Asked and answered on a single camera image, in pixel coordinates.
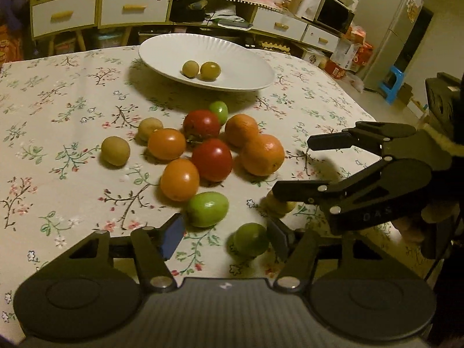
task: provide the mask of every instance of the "red tomato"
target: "red tomato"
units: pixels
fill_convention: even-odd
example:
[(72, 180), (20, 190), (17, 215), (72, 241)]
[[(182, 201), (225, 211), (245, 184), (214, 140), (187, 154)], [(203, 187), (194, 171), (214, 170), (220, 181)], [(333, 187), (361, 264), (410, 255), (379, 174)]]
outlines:
[(183, 128), (187, 140), (203, 141), (218, 137), (221, 124), (218, 117), (211, 111), (195, 110), (185, 117)]
[(231, 151), (219, 139), (209, 139), (198, 145), (192, 152), (191, 161), (200, 177), (210, 182), (222, 182), (233, 167)]

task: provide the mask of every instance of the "red packaging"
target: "red packaging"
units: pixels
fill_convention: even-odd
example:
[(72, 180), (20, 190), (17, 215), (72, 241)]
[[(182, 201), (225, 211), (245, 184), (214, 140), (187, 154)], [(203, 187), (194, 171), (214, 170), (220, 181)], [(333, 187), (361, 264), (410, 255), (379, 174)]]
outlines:
[(364, 43), (363, 46), (359, 47), (356, 55), (354, 55), (353, 64), (363, 67), (369, 62), (373, 51), (374, 48), (369, 43)]
[(324, 70), (336, 80), (340, 80), (346, 74), (345, 69), (339, 67), (332, 60), (327, 60), (327, 64), (325, 65)]

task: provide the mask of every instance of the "drawer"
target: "drawer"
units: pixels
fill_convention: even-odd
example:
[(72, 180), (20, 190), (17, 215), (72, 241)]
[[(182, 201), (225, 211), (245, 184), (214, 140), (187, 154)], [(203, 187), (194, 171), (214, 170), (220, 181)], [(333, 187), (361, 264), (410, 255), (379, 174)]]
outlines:
[(308, 25), (308, 30), (302, 42), (310, 46), (321, 48), (324, 51), (334, 52), (340, 38), (324, 30)]
[(97, 0), (53, 0), (32, 7), (34, 37), (95, 24)]
[(169, 0), (102, 0), (99, 26), (166, 22)]
[(276, 11), (258, 8), (253, 29), (280, 35), (282, 37), (301, 40), (307, 24), (295, 18), (280, 14)]

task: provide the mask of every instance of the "white plate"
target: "white plate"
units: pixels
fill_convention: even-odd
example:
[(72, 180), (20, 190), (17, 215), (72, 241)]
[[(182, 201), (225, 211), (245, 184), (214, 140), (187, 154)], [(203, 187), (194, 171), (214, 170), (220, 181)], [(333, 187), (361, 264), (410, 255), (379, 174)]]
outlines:
[[(253, 91), (274, 82), (271, 66), (254, 51), (222, 39), (198, 34), (164, 34), (144, 41), (140, 58), (156, 72), (188, 85), (224, 91)], [(214, 61), (221, 67), (216, 81), (187, 78), (182, 66), (188, 60), (199, 66)]]

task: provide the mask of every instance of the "cable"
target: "cable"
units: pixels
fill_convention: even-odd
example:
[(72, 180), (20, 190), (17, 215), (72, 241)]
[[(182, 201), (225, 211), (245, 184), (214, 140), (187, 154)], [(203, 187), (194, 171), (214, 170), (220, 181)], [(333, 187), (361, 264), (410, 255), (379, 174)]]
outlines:
[[(451, 230), (451, 233), (449, 234), (448, 241), (451, 242), (453, 237), (455, 236), (456, 232), (458, 231), (459, 224), (461, 223), (462, 220), (462, 212), (460, 211), (458, 218), (456, 219), (456, 222), (454, 223), (453, 229)], [(433, 271), (435, 271), (435, 268), (437, 268), (438, 263), (444, 258), (447, 250), (449, 248), (449, 244), (446, 245), (442, 252), (440, 252), (440, 255), (435, 259), (435, 261), (432, 264), (432, 267), (430, 267), (429, 271), (427, 272), (424, 280), (427, 281), (429, 277), (432, 275)]]

